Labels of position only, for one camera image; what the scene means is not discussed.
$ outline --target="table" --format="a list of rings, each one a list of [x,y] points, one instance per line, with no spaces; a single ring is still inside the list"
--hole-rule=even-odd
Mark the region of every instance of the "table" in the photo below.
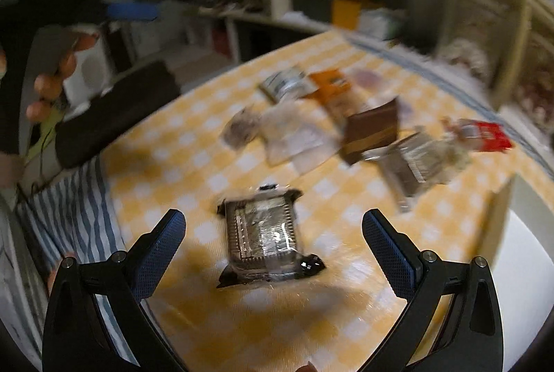
[[[300,65],[308,72],[339,67],[377,71],[415,111],[413,124],[442,133],[440,118],[482,118],[430,81],[356,49],[328,32],[272,52],[189,92],[151,115],[102,154],[111,196],[128,247],[169,208],[181,210],[187,234],[150,305],[193,372],[291,371],[311,360],[319,372],[356,371],[400,315],[395,297],[361,234],[365,211],[379,208],[421,249],[443,260],[469,261],[480,239],[491,191],[519,173],[554,210],[554,183],[519,146],[507,154],[473,154],[448,185],[398,213],[378,167],[348,167],[333,157],[304,176],[291,165],[270,168],[262,142],[237,154],[220,132],[247,105],[270,104],[257,89],[272,72]],[[313,101],[303,112],[331,122]],[[218,196],[267,182],[304,191],[296,204],[303,250],[327,269],[309,280],[215,289],[226,265]]]

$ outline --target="orange box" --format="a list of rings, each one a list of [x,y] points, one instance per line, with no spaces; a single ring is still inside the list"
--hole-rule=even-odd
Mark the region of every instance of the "orange box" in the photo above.
[[[362,3],[358,0],[333,0],[332,23],[346,30],[357,30]]]

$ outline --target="blue and white striped cloth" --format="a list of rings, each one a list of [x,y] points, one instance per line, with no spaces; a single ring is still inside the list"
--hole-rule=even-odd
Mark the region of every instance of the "blue and white striped cloth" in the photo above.
[[[105,261],[112,253],[125,249],[99,157],[35,194],[29,203],[20,204],[16,215],[38,239],[49,270],[53,271],[68,253],[76,255],[80,263],[91,263]],[[118,353],[136,363],[107,298],[97,296],[97,299]]]

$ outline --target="blue object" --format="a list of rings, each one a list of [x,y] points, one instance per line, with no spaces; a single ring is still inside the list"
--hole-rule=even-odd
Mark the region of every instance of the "blue object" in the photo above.
[[[160,16],[156,3],[114,2],[107,6],[107,17],[112,20],[153,21]]]
[[[168,221],[163,224],[163,219],[166,217]],[[163,224],[160,227],[161,231],[135,270],[135,285],[132,293],[137,302],[154,294],[167,266],[170,265],[171,259],[185,238],[186,222],[183,213],[170,210],[163,219],[160,222]]]
[[[364,214],[362,233],[396,296],[410,301],[416,291],[416,271],[394,242],[397,231],[371,210]]]

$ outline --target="red snack package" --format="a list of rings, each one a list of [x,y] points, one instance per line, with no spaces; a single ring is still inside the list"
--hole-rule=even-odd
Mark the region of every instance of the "red snack package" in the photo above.
[[[460,119],[452,125],[443,120],[446,130],[453,133],[465,148],[476,152],[504,152],[513,147],[502,126],[481,120]]]

